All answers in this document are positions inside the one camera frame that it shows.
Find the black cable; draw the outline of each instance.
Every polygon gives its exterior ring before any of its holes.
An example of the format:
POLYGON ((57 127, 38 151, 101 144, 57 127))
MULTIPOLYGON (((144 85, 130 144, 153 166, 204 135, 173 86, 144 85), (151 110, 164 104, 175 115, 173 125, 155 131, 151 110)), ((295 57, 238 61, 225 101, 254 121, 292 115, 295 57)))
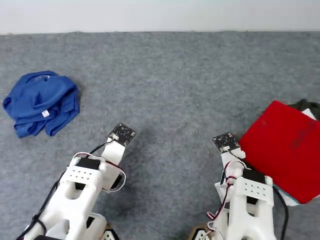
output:
POLYGON ((284 207, 284 213, 285 213, 285 217, 284 217, 284 223, 282 226, 282 231, 281 231, 281 238, 280 240, 284 240, 285 239, 285 235, 286 235, 286 230, 287 230, 287 225, 288 225, 288 220, 289 220, 289 209, 288 206, 284 200, 284 198, 281 196, 279 190, 273 186, 273 190, 275 192, 275 194, 278 196, 278 198, 280 199, 283 207, 284 207))
POLYGON ((230 150, 227 150, 227 151, 228 151, 228 153, 230 153, 232 156, 234 156, 235 158, 239 159, 240 161, 245 160, 244 158, 240 158, 240 157, 234 155, 230 150))
POLYGON ((91 152, 89 152, 90 154, 93 154, 95 151, 98 151, 100 148, 102 148, 105 145, 108 145, 110 143, 112 143, 114 141, 114 139, 112 139, 111 141, 106 141, 100 145, 98 145, 96 148, 94 148, 91 152))
POLYGON ((49 194, 47 195, 42 206, 40 207, 39 212, 32 217, 29 226, 16 238, 16 240, 21 240, 35 226, 36 223, 39 223, 42 226, 43 232, 44 232, 43 235, 45 235, 47 233, 47 228, 46 228, 45 224, 39 219, 39 217, 40 217, 41 213, 44 211, 44 209, 46 208, 52 195, 55 193, 56 189, 58 188, 60 179, 65 172, 66 172, 66 170, 63 171, 63 173, 60 175, 59 179, 53 184, 53 186, 51 187, 51 189, 49 191, 49 194))

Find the red wire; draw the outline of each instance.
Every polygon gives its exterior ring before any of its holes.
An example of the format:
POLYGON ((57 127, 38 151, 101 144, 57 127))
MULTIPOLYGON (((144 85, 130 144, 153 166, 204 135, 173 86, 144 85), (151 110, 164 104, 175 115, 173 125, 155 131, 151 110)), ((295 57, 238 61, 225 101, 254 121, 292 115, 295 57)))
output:
POLYGON ((209 212, 209 211, 206 213, 207 217, 210 218, 212 221, 216 220, 219 217, 219 215, 222 212, 222 210, 224 209, 225 204, 226 204, 226 200, 227 200, 228 190, 232 185, 233 184, 228 184, 228 186, 226 187, 225 195, 224 195, 222 204, 221 204, 219 210, 217 211, 217 213, 215 215, 212 212, 209 212))

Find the white wire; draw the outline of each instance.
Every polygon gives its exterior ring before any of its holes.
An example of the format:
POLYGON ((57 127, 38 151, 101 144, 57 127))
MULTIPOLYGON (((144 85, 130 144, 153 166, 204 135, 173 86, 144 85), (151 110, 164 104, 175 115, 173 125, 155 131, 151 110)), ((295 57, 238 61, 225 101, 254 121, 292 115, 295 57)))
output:
POLYGON ((214 232, 214 234, 219 233, 220 236, 221 236, 221 238, 222 238, 222 240, 225 240, 225 238, 224 238, 224 236, 222 235, 222 233, 221 233, 218 229, 216 229, 216 228, 211 228, 210 231, 208 231, 205 235, 203 235, 203 237, 202 237, 201 240, 204 240, 204 238, 207 237, 207 236, 208 236, 210 233, 212 233, 212 232, 214 232))
POLYGON ((77 152, 77 153, 72 157, 72 159, 74 159, 74 158, 75 158, 76 156, 78 156, 78 155, 88 155, 88 156, 92 157, 93 159, 102 160, 104 163, 109 164, 111 167, 114 167, 114 168, 118 169, 118 170, 122 173, 124 179, 123 179, 122 185, 121 185, 118 189, 116 189, 116 190, 110 190, 110 191, 109 191, 109 190, 106 190, 106 189, 103 188, 103 189, 102 189, 103 191, 105 191, 106 193, 115 193, 115 192, 118 192, 120 189, 123 188, 123 186, 125 185, 126 180, 127 180, 127 175, 126 175, 126 173, 125 173, 120 167, 118 167, 118 166, 116 166, 116 165, 110 164, 109 161, 107 161, 107 160, 104 159, 103 157, 96 157, 96 156, 92 155, 91 153, 88 153, 88 152, 85 152, 85 151, 77 152))
POLYGON ((78 155, 89 155, 92 158, 95 158, 95 156, 93 156, 91 153, 88 153, 88 152, 85 152, 85 151, 80 151, 80 152, 77 152, 75 155, 73 155, 72 159, 74 159, 78 155))
POLYGON ((243 161, 240 161, 240 160, 231 160, 231 161, 229 161, 229 162, 227 163, 227 164, 228 164, 227 168, 231 165, 231 163, 234 163, 234 162, 238 162, 238 163, 240 163, 242 166, 244 165, 244 168, 245 168, 245 169, 248 169, 247 165, 246 165, 243 161))
POLYGON ((111 166, 114 167, 114 168, 117 168, 117 169, 123 174, 124 179, 123 179, 122 185, 121 185, 118 189, 116 189, 116 190, 110 190, 110 191, 108 191, 108 190, 102 188, 102 191, 105 191, 105 192, 108 193, 108 194, 109 194, 109 193, 118 192, 120 189, 123 188, 123 186, 125 185, 126 180, 127 180, 127 175, 126 175, 126 173, 125 173, 120 167, 115 167, 115 166, 113 166, 113 165, 111 165, 111 166))
POLYGON ((116 189, 116 190, 106 190, 106 189, 104 189, 104 188, 102 188, 102 191, 104 191, 104 192, 106 192, 106 193, 115 193, 115 192, 118 192, 120 189, 122 189, 123 188, 123 186, 125 185, 125 183, 126 183, 126 180, 127 180, 127 175, 126 175, 126 173, 125 173, 125 171, 123 171, 119 166, 117 166, 116 164, 115 165, 112 165, 112 164, 110 164, 110 162, 108 161, 108 160, 106 160, 104 157, 102 157, 102 156, 99 156, 99 157, 96 157, 97 159, 99 159, 99 160, 101 160, 101 161, 103 161, 104 163, 106 163, 106 164, 109 164, 111 167, 113 167, 113 168, 116 168, 116 169, 118 169, 121 173, 122 173, 122 175, 123 175, 123 183, 122 183, 122 185, 118 188, 118 189, 116 189))

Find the white tag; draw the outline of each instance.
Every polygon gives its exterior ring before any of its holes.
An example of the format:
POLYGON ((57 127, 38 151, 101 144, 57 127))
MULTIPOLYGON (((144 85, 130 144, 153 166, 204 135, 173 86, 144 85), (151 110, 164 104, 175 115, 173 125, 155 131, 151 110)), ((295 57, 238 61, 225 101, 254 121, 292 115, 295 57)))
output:
POLYGON ((46 117, 50 116, 50 113, 48 112, 48 110, 44 110, 44 111, 42 112, 42 116, 43 116, 44 118, 46 118, 46 117))

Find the blue cloth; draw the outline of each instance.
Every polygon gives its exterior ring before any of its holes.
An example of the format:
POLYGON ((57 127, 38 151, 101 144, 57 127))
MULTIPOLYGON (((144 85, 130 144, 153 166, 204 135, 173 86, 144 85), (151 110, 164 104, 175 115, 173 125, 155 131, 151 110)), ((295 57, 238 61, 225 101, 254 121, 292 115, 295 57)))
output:
POLYGON ((23 75, 2 105, 19 138, 36 136, 43 128, 54 136, 80 111, 77 85, 53 71, 23 75))

